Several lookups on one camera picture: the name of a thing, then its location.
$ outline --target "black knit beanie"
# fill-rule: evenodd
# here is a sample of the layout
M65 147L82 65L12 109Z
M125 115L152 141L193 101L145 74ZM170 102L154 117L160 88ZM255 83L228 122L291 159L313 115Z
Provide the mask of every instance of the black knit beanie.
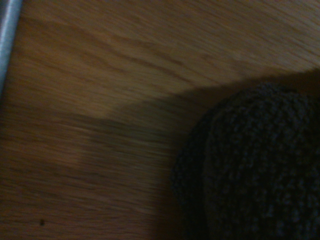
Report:
M319 240L319 100L270 83L225 99L171 180L187 240Z

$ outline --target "metal rod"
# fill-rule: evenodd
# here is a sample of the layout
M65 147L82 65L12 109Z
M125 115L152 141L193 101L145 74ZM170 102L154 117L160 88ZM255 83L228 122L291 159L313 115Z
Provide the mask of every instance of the metal rod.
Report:
M23 0L0 0L0 97Z

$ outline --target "wooden table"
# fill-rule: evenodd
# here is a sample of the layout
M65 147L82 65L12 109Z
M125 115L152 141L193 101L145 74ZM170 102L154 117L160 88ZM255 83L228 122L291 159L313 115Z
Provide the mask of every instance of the wooden table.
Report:
M188 132L260 77L318 67L319 16L315 0L25 1L0 113L1 239L182 239L169 176ZM269 80L318 95L319 79Z

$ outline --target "knit texture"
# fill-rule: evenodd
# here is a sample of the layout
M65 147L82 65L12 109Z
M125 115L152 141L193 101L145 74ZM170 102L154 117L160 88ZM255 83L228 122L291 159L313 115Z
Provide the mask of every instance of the knit texture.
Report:
M263 84L199 121L173 167L188 240L320 239L320 104Z

